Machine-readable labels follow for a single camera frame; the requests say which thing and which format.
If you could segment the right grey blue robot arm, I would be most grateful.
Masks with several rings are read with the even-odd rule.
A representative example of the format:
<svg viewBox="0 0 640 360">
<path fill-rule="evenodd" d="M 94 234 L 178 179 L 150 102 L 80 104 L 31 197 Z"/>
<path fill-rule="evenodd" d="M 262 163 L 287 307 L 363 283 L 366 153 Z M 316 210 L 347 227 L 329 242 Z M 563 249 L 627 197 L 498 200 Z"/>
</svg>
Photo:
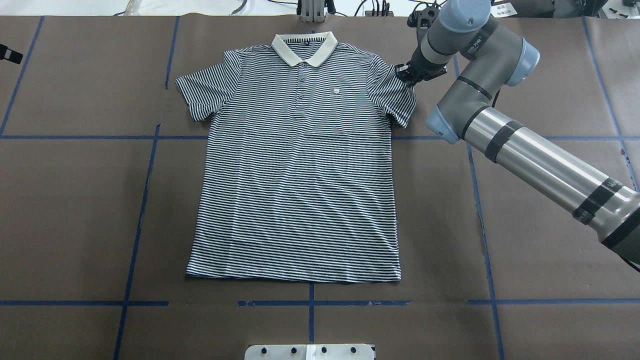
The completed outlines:
<svg viewBox="0 0 640 360">
<path fill-rule="evenodd" d="M 468 144 L 639 264 L 639 169 L 606 89 L 589 22 L 496 18 L 489 0 L 421 1 L 400 79 L 450 85 L 425 117 L 435 137 Z"/>
</svg>

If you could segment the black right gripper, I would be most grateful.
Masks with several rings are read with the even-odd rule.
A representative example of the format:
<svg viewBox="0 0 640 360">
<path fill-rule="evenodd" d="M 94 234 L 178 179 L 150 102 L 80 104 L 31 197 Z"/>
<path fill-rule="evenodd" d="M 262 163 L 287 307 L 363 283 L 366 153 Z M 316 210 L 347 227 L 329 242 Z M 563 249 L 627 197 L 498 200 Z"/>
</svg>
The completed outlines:
<svg viewBox="0 0 640 360">
<path fill-rule="evenodd" d="M 405 64 L 395 65 L 395 77 L 407 87 L 414 87 L 421 82 L 434 80 L 439 76 L 446 75 L 446 64 L 435 64 L 435 66 L 423 66 L 423 64 Z"/>
</svg>

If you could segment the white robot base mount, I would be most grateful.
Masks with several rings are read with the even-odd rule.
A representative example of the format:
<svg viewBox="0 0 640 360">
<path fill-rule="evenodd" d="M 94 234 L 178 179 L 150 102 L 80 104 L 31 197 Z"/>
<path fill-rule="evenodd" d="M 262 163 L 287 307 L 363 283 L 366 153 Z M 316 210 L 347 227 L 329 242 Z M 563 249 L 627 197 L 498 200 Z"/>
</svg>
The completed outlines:
<svg viewBox="0 0 640 360">
<path fill-rule="evenodd" d="M 254 344 L 245 360 L 375 360 L 374 345 L 365 343 Z"/>
</svg>

